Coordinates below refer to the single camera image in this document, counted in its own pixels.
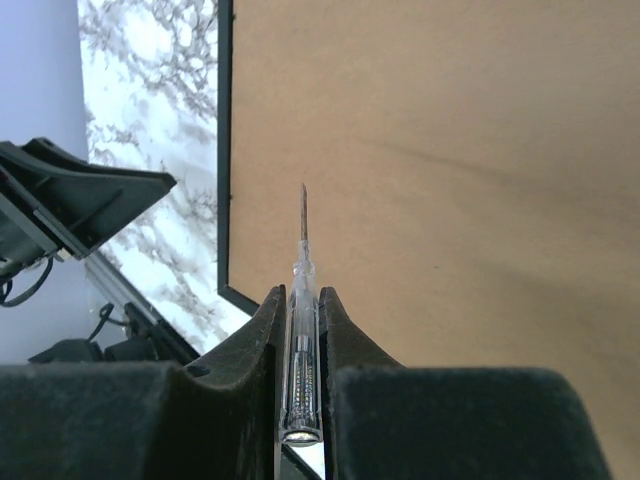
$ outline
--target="gray wall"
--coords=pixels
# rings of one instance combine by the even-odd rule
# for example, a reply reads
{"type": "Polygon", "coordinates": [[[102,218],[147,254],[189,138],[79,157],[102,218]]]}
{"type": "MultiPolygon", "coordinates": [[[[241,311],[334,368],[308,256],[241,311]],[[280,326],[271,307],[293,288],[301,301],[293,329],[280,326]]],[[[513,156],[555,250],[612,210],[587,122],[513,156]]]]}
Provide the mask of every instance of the gray wall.
{"type": "MultiPolygon", "coordinates": [[[[75,0],[0,0],[0,141],[37,136],[87,156],[75,0]]],[[[13,292],[28,288],[41,270],[21,273],[13,292]]],[[[88,335],[96,320],[87,292],[84,268],[72,259],[56,262],[26,303],[0,308],[0,364],[23,363],[58,340],[88,335]]]]}

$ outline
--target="cardboard sheet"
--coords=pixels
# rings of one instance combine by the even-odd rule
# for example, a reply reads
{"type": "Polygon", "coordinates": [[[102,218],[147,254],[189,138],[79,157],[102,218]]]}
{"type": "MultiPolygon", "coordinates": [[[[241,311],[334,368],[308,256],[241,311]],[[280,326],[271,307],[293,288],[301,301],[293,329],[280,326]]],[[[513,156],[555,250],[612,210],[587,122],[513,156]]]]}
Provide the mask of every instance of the cardboard sheet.
{"type": "Polygon", "coordinates": [[[235,2],[230,285],[413,366],[536,365],[640,471],[640,3],[235,2]]]}

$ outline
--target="screwdriver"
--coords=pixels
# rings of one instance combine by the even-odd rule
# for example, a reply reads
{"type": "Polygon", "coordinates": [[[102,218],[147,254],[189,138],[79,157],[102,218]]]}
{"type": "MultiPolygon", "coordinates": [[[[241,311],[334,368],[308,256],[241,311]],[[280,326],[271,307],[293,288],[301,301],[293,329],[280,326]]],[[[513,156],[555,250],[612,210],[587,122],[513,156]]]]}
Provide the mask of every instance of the screwdriver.
{"type": "Polygon", "coordinates": [[[300,242],[293,266],[293,286],[285,320],[280,438],[304,447],[322,442],[320,407],[320,332],[315,265],[307,225],[307,187],[302,184],[300,242]]]}

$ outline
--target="brown surface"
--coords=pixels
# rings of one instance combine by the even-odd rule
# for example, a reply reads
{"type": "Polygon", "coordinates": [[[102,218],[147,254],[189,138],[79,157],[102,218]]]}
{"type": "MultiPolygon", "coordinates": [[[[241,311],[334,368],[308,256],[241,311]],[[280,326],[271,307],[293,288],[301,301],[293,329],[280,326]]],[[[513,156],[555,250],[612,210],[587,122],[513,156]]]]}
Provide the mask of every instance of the brown surface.
{"type": "Polygon", "coordinates": [[[640,471],[640,2],[236,2],[230,283],[408,365],[541,365],[640,471]]]}

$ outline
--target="brown board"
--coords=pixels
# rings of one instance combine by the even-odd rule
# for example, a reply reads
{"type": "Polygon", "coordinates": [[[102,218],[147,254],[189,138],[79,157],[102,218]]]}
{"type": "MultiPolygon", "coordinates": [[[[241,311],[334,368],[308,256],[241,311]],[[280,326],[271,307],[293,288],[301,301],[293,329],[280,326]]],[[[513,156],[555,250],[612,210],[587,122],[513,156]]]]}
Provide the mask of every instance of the brown board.
{"type": "Polygon", "coordinates": [[[640,2],[235,2],[229,284],[409,366],[534,365],[640,471],[640,2]]]}

